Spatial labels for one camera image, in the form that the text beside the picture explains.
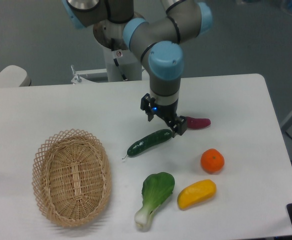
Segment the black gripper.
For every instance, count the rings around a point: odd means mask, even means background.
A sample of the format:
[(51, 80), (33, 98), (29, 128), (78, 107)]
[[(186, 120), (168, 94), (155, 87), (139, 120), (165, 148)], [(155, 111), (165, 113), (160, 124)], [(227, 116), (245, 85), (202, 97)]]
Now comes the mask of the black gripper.
[(177, 135), (182, 136), (188, 128), (187, 118), (177, 115), (177, 106), (178, 99), (171, 104), (162, 105), (157, 103), (149, 93), (146, 93), (140, 102), (140, 109), (146, 113), (147, 120), (150, 122), (154, 116), (158, 116), (170, 127), (172, 138)]

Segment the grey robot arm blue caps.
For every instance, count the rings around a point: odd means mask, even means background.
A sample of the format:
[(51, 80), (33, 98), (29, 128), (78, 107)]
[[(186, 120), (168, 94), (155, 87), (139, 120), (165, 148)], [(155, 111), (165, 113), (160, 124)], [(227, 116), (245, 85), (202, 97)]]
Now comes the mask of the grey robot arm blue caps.
[(103, 40), (116, 52), (128, 50), (149, 74), (150, 91), (140, 108), (149, 120), (161, 118), (174, 135), (183, 135), (187, 120), (177, 115), (184, 54), (181, 43), (207, 32), (210, 7), (194, 0), (164, 0), (165, 18), (155, 23), (138, 15), (132, 0), (65, 0), (63, 6), (78, 28), (101, 27)]

